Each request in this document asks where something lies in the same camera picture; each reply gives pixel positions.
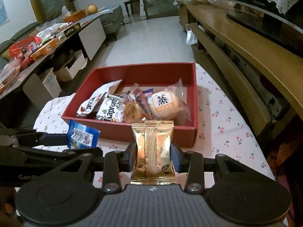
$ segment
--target metal bolt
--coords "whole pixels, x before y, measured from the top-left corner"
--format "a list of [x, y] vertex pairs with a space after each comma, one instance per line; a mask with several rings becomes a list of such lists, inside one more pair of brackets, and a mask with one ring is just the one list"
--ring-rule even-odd
[[113, 191], [116, 191], [117, 189], [119, 188], [119, 185], [116, 184], [116, 183], [108, 183], [104, 186], [104, 189], [107, 191], [107, 192], [113, 192]]
[[187, 186], [187, 189], [189, 189], [192, 192], [196, 192], [202, 189], [201, 184], [198, 183], [191, 183]]

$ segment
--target plastic wrapper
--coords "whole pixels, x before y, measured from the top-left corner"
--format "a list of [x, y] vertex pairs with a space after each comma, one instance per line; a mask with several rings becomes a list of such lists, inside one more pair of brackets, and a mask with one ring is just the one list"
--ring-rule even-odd
[[6, 90], [7, 86], [0, 84], [0, 95]]
[[20, 66], [17, 66], [16, 68], [8, 72], [4, 77], [0, 76], [0, 83], [6, 87], [12, 85], [17, 79], [19, 73], [20, 73]]
[[41, 38], [35, 37], [27, 37], [20, 42], [17, 42], [9, 47], [9, 53], [12, 57], [17, 57], [23, 48], [26, 48], [28, 51], [31, 51], [34, 48], [34, 45], [39, 45], [41, 42]]
[[53, 25], [55, 25], [57, 23], [57, 19], [53, 19], [52, 21], [47, 21], [45, 22], [42, 26], [40, 27], [36, 27], [36, 29], [41, 32], [44, 31], [45, 29], [52, 27]]
[[20, 65], [20, 72], [28, 68], [33, 63], [34, 63], [33, 58], [31, 56], [27, 56]]
[[104, 121], [123, 122], [121, 100], [122, 98], [119, 96], [107, 95], [97, 112], [96, 118]]
[[131, 184], [164, 185], [176, 183], [170, 156], [173, 121], [134, 121], [131, 129], [137, 143], [137, 159]]
[[160, 89], [147, 97], [151, 116], [155, 120], [191, 120], [188, 107], [182, 100], [183, 84], [179, 82]]
[[142, 91], [143, 95], [146, 97], [148, 96], [151, 96], [152, 95], [152, 92], [153, 92], [154, 88], [151, 88], [151, 89], [147, 89], [147, 90], [144, 90]]
[[0, 73], [0, 84], [4, 85], [1, 89], [3, 91], [11, 84], [13, 84], [20, 73], [21, 59], [12, 59], [10, 63], [6, 64]]
[[131, 123], [134, 120], [151, 120], [151, 114], [146, 103], [146, 98], [137, 83], [135, 83], [131, 91], [124, 95], [123, 105], [123, 121]]
[[47, 36], [51, 37], [51, 36], [61, 32], [65, 28], [69, 27], [70, 24], [71, 23], [60, 23], [60, 24], [52, 25], [52, 26], [40, 31], [37, 34], [37, 37], [40, 37], [41, 39], [45, 39]]
[[63, 6], [61, 9], [62, 15], [64, 16], [64, 18], [71, 16], [71, 13], [69, 12], [69, 10], [67, 9], [66, 6]]
[[76, 116], [85, 118], [88, 114], [94, 111], [95, 108], [95, 111], [97, 112], [99, 105], [101, 104], [101, 100], [105, 99], [108, 94], [113, 94], [121, 82], [122, 80], [113, 81], [96, 89], [91, 97], [80, 105]]
[[76, 123], [74, 120], [69, 121], [69, 148], [93, 148], [97, 146], [100, 131]]
[[187, 31], [187, 36], [186, 36], [186, 44], [188, 45], [193, 45], [197, 43], [197, 37], [195, 36], [195, 34], [192, 32], [192, 30], [188, 30]]

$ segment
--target sofa cushion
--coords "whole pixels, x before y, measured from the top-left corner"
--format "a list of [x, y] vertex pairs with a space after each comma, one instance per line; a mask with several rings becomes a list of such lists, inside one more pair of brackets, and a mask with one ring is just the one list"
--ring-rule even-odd
[[11, 40], [6, 40], [2, 43], [0, 43], [0, 54], [2, 54], [5, 50], [8, 49], [9, 46], [11, 46], [14, 42]]
[[103, 26], [110, 24], [114, 21], [116, 21], [122, 13], [122, 7], [119, 6], [116, 9], [113, 10], [112, 13], [106, 13], [100, 16], [100, 20]]
[[12, 41], [19, 40], [25, 34], [30, 33], [31, 31], [33, 31], [33, 29], [35, 29], [38, 25], [40, 25], [39, 22], [34, 22], [34, 23], [29, 24], [28, 26], [26, 26], [23, 29], [21, 29], [20, 31], [18, 31], [14, 36], [12, 36], [11, 40]]
[[121, 25], [122, 21], [124, 19], [123, 14], [120, 14], [120, 16], [112, 23], [109, 23], [107, 25], [102, 25], [105, 35], [115, 33], [119, 26]]

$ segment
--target chinese character label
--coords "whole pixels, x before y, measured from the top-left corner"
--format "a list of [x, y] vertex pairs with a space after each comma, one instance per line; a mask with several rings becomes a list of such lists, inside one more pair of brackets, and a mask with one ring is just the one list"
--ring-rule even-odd
[[162, 92], [158, 95], [154, 95], [152, 101], [157, 112], [174, 106], [172, 96], [169, 92]]

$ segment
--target gold foil wrapper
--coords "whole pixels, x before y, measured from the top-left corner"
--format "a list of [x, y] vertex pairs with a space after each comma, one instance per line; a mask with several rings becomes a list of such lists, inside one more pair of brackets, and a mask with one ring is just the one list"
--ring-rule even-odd
[[176, 183], [170, 158], [173, 121], [134, 121], [131, 124], [137, 142], [137, 160], [131, 173], [132, 184]]

